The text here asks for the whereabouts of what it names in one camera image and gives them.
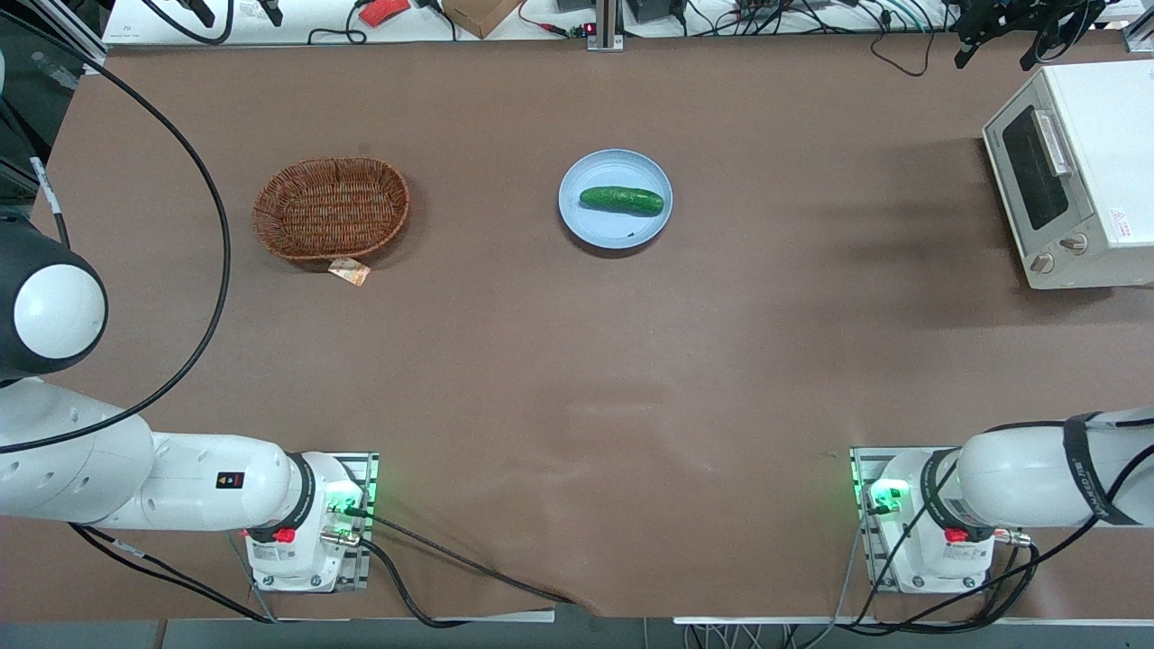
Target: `oven window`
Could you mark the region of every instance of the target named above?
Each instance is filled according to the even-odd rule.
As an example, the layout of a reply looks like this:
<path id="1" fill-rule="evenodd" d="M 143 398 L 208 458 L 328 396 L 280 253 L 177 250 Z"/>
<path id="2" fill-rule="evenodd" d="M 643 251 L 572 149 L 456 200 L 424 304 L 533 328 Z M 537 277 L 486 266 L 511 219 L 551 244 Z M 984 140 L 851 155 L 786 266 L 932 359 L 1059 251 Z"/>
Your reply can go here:
<path id="1" fill-rule="evenodd" d="M 1018 191 L 1026 203 L 1026 214 L 1034 230 L 1065 214 L 1070 201 L 1062 188 L 1062 179 L 1050 173 L 1046 164 L 1046 144 L 1034 126 L 1034 106 L 1027 106 L 1002 132 L 1010 166 L 1013 169 Z"/>

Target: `plate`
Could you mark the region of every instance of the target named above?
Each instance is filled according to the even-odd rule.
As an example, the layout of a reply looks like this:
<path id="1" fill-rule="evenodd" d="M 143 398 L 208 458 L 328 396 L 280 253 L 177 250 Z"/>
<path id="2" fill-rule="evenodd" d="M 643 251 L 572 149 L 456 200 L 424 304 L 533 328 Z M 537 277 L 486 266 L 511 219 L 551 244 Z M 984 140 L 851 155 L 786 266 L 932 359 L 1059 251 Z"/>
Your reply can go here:
<path id="1" fill-rule="evenodd" d="M 580 193 L 590 187 L 649 189 L 665 200 L 657 216 L 634 216 L 587 208 Z M 673 211 L 673 186 L 650 158 L 625 149 L 605 149 L 577 161 L 561 180 L 557 192 L 561 219 L 578 239 L 600 248 L 624 249 L 649 241 L 665 227 Z"/>

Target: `brown wicker basket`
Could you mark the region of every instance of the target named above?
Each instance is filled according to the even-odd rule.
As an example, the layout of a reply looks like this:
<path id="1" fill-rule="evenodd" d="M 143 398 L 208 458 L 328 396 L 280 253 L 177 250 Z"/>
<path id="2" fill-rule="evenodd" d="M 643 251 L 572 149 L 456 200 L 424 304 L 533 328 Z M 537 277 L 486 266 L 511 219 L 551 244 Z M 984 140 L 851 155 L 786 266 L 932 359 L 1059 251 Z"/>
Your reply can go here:
<path id="1" fill-rule="evenodd" d="M 288 260 L 359 256 L 391 239 L 409 215 L 409 186 L 373 158 L 316 158 L 280 170 L 253 206 L 253 231 Z"/>

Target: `brown table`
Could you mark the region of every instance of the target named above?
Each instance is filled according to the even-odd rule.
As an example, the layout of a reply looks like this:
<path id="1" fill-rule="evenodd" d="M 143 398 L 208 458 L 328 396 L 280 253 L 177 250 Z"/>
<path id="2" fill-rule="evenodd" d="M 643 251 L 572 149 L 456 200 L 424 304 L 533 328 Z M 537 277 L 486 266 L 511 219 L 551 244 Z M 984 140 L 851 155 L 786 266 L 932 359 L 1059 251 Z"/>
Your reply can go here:
<path id="1" fill-rule="evenodd" d="M 149 423 L 379 450 L 381 512 L 599 614 L 827 616 L 855 522 L 850 446 L 960 443 L 1154 398 L 1154 292 L 1032 291 L 1011 248 L 976 136 L 1025 81 L 1028 39 L 959 72 L 943 38 L 920 80 L 868 43 L 115 52 L 110 67 L 204 156 L 235 239 L 219 334 Z M 913 66 L 923 46 L 882 47 Z M 1121 57 L 1116 33 L 1092 33 L 1067 60 Z M 666 231 L 621 259 L 577 247 L 556 214 L 562 174 L 606 147 L 652 156 L 676 189 Z M 396 165 L 413 193 L 364 286 L 261 248 L 248 210 L 269 177 L 358 154 Z M 50 171 L 112 299 L 99 349 L 52 380 L 134 403 L 207 321 L 208 194 L 175 142 L 92 77 Z M 60 523 L 0 534 L 5 620 L 226 613 Z M 224 535 L 123 536 L 246 596 Z M 1093 532 L 1014 614 L 1154 617 L 1152 542 Z M 396 554 L 434 614 L 544 605 Z M 383 572 L 370 582 L 272 606 L 399 613 Z M 860 568 L 850 605 L 867 590 Z"/>

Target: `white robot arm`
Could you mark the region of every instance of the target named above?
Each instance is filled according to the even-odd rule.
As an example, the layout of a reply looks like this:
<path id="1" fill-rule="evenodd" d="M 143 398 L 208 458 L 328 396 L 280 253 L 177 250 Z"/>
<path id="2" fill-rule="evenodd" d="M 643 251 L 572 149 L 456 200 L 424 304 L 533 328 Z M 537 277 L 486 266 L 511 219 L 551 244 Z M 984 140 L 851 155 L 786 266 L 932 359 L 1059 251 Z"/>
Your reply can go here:
<path id="1" fill-rule="evenodd" d="M 1080 527 L 1092 517 L 1154 525 L 1154 461 L 1107 495 L 1152 445 L 1154 406 L 998 426 L 960 448 L 897 455 L 867 490 L 896 585 L 961 592 L 982 583 L 996 539 L 1028 544 L 1010 528 Z"/>
<path id="2" fill-rule="evenodd" d="M 106 420 L 119 408 L 43 382 L 97 344 L 104 286 L 75 253 L 0 217 L 0 446 Z M 344 554 L 338 506 L 361 488 L 321 453 L 225 434 L 153 432 L 132 416 L 91 434 L 0 454 L 0 515 L 117 529 L 246 530 L 262 585 L 330 591 Z"/>

